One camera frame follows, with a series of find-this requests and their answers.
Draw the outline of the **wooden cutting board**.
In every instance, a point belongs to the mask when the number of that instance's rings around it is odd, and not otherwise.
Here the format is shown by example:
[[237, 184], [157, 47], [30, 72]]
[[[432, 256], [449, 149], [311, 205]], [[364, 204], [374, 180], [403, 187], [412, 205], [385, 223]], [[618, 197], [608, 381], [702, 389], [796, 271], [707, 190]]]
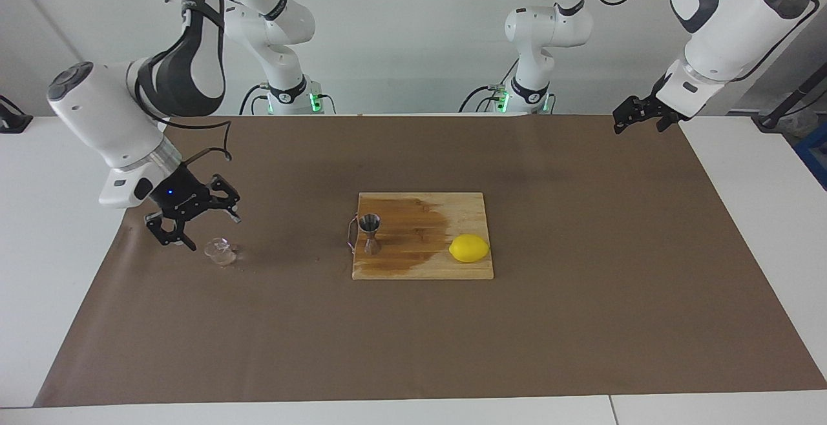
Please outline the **wooden cutting board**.
[[[366, 251], [361, 217], [380, 218], [380, 249]], [[486, 243], [487, 210], [482, 192], [360, 192], [349, 224], [352, 280], [493, 280], [492, 254], [464, 263], [449, 252], [452, 240], [475, 234]]]

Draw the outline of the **steel double jigger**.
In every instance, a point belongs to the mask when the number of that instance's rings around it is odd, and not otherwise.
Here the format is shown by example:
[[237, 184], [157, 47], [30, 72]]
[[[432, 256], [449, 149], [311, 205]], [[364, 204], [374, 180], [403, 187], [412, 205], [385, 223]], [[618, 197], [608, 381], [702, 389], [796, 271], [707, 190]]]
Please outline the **steel double jigger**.
[[381, 226], [381, 217], [373, 213], [368, 213], [359, 218], [359, 231], [364, 236], [364, 253], [368, 255], [376, 255], [381, 251], [381, 243], [378, 241], [376, 234]]

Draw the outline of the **small clear glass cup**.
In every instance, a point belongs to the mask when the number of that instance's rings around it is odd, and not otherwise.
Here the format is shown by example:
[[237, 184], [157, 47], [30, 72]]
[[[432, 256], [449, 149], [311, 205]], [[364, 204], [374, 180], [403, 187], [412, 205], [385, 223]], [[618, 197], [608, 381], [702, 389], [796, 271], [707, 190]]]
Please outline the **small clear glass cup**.
[[225, 238], [213, 238], [210, 240], [210, 242], [204, 246], [204, 254], [210, 258], [210, 261], [221, 267], [235, 264], [238, 258], [235, 249]]

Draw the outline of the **brown paper table mat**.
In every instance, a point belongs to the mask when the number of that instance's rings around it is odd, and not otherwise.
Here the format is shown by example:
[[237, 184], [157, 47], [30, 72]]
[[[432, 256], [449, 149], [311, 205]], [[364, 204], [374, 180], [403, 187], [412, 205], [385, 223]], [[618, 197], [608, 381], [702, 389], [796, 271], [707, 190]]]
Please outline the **brown paper table mat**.
[[[679, 128], [608, 116], [243, 117], [242, 262], [121, 227], [36, 406], [827, 389]], [[362, 192], [480, 192], [488, 281], [355, 281]]]

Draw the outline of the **black stand pole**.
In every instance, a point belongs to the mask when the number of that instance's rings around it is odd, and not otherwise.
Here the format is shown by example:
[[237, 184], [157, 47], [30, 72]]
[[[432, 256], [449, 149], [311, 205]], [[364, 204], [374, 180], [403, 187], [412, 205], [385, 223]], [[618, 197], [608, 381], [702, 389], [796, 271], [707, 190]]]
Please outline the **black stand pole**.
[[827, 78], [827, 62], [824, 62], [809, 78], [791, 93], [781, 104], [777, 105], [768, 115], [753, 116], [752, 120], [762, 132], [769, 132], [777, 127], [778, 121], [789, 115], [790, 110], [799, 101], [805, 98], [821, 81]]

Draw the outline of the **black table clamp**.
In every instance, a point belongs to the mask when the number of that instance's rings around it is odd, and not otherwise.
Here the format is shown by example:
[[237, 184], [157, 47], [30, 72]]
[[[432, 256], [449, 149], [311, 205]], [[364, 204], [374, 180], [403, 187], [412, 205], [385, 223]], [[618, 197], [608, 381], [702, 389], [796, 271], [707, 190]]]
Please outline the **black table clamp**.
[[0, 134], [23, 133], [34, 119], [17, 104], [0, 94]]

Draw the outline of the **grey plastic bag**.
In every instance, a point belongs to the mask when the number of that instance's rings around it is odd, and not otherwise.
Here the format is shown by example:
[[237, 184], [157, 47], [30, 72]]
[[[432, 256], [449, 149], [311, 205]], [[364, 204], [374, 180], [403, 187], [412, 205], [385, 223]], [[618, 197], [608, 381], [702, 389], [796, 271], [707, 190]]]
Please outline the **grey plastic bag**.
[[791, 115], [783, 116], [776, 127], [767, 128], [768, 132], [793, 136], [803, 139], [819, 126], [819, 117], [814, 111], [804, 109]]

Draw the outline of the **yellow lemon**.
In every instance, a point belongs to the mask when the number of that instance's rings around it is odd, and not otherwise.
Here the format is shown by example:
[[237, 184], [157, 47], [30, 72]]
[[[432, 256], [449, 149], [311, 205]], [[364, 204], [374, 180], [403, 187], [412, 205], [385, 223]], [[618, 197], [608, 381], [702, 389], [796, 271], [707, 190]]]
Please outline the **yellow lemon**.
[[473, 263], [488, 255], [490, 245], [477, 234], [460, 234], [452, 240], [448, 252], [458, 262]]

